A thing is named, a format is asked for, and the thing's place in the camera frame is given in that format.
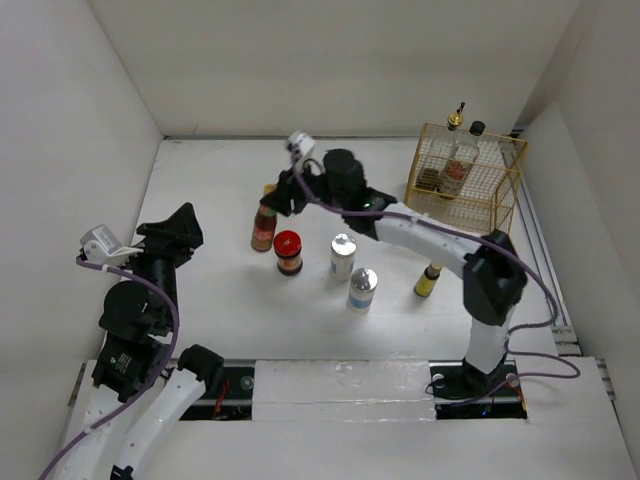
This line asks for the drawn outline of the silver lid shaker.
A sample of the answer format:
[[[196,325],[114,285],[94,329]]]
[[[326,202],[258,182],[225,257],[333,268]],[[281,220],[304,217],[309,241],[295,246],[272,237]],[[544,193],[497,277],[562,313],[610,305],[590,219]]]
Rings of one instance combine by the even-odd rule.
[[[358,268],[350,278],[347,306],[360,314],[366,314],[373,303],[378,276],[373,269]]]
[[[341,233],[331,241],[330,272],[337,281],[350,279],[355,265],[356,240],[349,234]]]

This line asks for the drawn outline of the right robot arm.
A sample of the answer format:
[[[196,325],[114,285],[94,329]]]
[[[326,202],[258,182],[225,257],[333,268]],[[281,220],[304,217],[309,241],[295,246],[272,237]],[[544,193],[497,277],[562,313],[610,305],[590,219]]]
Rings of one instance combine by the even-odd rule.
[[[368,186],[361,162],[349,150],[327,151],[319,174],[309,166],[311,146],[288,143],[286,150],[291,166],[280,172],[275,190],[264,195],[261,204],[284,216],[315,204],[339,215],[354,232],[403,247],[454,273],[462,282],[463,305],[472,324],[461,370],[442,385],[459,399],[495,388],[506,359],[512,313],[527,283],[509,236],[495,230],[477,237],[418,214]]]

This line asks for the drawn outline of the glass cruet gold spout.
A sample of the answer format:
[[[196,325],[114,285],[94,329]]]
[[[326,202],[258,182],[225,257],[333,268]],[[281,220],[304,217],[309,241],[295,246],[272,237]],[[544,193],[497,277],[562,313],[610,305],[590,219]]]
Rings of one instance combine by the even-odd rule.
[[[419,172],[418,187],[435,191],[439,185],[440,175],[456,146],[459,127],[464,121],[465,105],[465,102],[461,102],[457,109],[449,114],[444,126],[428,127],[428,149],[424,165]]]

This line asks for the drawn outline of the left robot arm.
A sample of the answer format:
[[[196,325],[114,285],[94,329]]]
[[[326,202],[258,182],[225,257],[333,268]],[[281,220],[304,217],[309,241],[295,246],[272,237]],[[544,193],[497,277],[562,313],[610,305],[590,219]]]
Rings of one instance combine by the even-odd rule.
[[[140,225],[121,243],[106,225],[80,240],[78,266],[120,277],[103,301],[106,336],[91,374],[79,432],[41,478],[138,479],[170,430],[202,396],[222,387],[224,360],[195,344],[173,356],[180,328],[177,269],[204,243],[194,206]]]

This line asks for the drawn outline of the small yellow label bottle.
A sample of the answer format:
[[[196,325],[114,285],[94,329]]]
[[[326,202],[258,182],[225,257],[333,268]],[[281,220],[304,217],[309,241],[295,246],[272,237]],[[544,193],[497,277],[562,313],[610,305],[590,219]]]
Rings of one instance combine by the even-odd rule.
[[[441,270],[441,265],[430,263],[416,281],[414,293],[422,298],[429,297],[440,277]]]

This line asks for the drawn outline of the black mounting rail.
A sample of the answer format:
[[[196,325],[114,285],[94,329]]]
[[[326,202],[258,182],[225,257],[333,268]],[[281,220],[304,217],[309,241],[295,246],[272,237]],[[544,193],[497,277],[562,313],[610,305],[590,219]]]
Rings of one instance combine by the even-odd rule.
[[[205,393],[180,417],[181,421],[245,421],[252,419],[255,363],[231,362],[225,365],[218,389]],[[489,400],[465,407],[437,404],[437,420],[527,419],[519,387],[502,387]]]

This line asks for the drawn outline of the red lid sauce jar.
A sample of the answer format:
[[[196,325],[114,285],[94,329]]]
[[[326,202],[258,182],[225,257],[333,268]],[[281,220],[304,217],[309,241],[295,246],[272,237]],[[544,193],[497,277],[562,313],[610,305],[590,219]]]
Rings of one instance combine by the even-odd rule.
[[[297,275],[302,267],[301,237],[292,230],[279,232],[273,240],[273,249],[277,257],[277,268],[285,276]]]

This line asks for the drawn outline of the small red sauce bottle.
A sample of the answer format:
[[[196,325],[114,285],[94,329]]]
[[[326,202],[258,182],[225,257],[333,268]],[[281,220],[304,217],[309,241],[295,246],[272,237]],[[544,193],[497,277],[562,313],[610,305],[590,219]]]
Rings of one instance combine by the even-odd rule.
[[[251,247],[257,252],[267,252],[273,245],[277,226],[277,211],[259,204],[254,217]]]

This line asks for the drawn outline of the silver lid shaker rear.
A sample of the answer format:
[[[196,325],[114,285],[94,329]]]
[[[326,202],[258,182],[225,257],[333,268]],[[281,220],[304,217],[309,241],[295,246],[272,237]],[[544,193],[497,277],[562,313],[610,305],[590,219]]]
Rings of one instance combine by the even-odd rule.
[[[331,241],[330,272],[337,281],[350,279],[355,265],[356,240],[349,234],[341,233]]]

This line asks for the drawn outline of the silver lid shaker front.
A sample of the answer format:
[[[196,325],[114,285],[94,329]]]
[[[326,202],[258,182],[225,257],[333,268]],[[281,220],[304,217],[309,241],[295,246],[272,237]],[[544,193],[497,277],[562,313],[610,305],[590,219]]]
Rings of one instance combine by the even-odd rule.
[[[373,303],[378,276],[373,269],[358,268],[350,278],[347,306],[360,314],[366,314]]]

